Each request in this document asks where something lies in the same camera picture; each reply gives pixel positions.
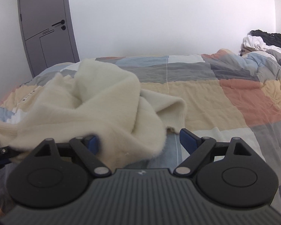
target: gray door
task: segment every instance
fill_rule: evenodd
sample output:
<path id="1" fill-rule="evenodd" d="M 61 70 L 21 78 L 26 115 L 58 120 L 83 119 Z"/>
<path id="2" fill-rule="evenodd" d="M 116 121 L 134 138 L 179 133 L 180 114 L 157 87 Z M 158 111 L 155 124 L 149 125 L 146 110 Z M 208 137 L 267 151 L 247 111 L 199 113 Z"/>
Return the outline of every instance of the gray door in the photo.
<path id="1" fill-rule="evenodd" d="M 33 76 L 63 62 L 78 62 L 68 0 L 19 0 L 21 31 Z"/>

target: cream sweater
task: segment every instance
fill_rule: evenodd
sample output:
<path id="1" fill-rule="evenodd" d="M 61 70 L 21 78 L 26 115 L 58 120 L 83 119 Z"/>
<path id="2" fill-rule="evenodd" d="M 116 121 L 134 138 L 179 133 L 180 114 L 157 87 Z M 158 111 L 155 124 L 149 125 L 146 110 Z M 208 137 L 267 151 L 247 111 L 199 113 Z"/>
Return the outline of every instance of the cream sweater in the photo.
<path id="1" fill-rule="evenodd" d="M 47 83 L 18 124 L 0 121 L 0 146 L 30 151 L 45 138 L 56 143 L 97 135 L 97 157 L 112 170 L 157 156 L 166 129 L 184 127 L 186 103 L 141 90 L 133 73 L 87 59 L 74 78 L 60 73 Z"/>

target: door handle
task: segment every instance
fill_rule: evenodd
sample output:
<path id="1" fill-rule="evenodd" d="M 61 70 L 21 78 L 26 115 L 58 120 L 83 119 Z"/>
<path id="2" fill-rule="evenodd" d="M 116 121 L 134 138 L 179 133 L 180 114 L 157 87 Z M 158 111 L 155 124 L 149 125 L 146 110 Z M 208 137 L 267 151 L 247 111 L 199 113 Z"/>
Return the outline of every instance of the door handle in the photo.
<path id="1" fill-rule="evenodd" d="M 58 23 L 56 23 L 56 24 L 54 24 L 54 25 L 52 25 L 52 26 L 56 26 L 56 25 L 59 25 L 59 24 L 64 25 L 64 24 L 65 24 L 65 21 L 64 21 L 64 20 L 62 20 L 62 21 L 60 21 L 60 22 L 58 22 Z"/>

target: circular cap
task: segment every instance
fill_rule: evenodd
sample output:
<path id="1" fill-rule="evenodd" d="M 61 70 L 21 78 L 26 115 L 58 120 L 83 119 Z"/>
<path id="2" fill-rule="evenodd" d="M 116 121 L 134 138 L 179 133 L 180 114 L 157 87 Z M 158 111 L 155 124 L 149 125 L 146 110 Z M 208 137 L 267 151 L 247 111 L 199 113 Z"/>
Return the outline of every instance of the circular cap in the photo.
<path id="1" fill-rule="evenodd" d="M 42 168 L 32 171 L 28 175 L 28 182 L 38 188 L 56 186 L 63 179 L 63 174 L 53 168 Z"/>
<path id="2" fill-rule="evenodd" d="M 191 170 L 188 167 L 185 167 L 185 166 L 178 167 L 178 168 L 176 168 L 175 171 L 176 171 L 177 174 L 181 174 L 181 175 L 186 175 L 186 174 L 189 174 L 191 172 Z"/>
<path id="3" fill-rule="evenodd" d="M 235 187 L 248 187 L 257 181 L 257 175 L 250 169 L 243 167 L 229 168 L 222 174 L 223 180 Z"/>
<path id="4" fill-rule="evenodd" d="M 94 169 L 94 172 L 95 172 L 95 174 L 98 174 L 98 175 L 104 175 L 109 172 L 109 169 L 107 167 L 100 166 L 100 167 L 96 167 Z"/>

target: bed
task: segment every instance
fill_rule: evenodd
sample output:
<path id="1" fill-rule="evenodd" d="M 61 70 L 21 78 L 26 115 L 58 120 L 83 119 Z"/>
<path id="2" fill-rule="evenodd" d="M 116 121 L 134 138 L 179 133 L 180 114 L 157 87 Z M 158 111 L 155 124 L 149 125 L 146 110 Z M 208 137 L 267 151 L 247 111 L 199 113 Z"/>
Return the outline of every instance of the bed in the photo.
<path id="1" fill-rule="evenodd" d="M 221 49 L 212 55 L 96 60 L 135 73 L 143 89 L 183 98 L 188 107 L 185 126 L 197 136 L 221 142 L 235 136 L 244 139 L 278 175 L 272 207 L 281 213 L 281 66 L 277 57 L 266 52 L 240 57 Z M 79 63 L 57 64 L 16 88 L 0 104 L 0 120 L 19 122 L 56 72 L 73 77 L 78 67 Z M 158 157 L 127 167 L 173 171 L 188 156 L 179 135 L 168 132 Z M 14 207 L 5 183 L 16 165 L 8 164 L 0 171 L 0 217 Z"/>

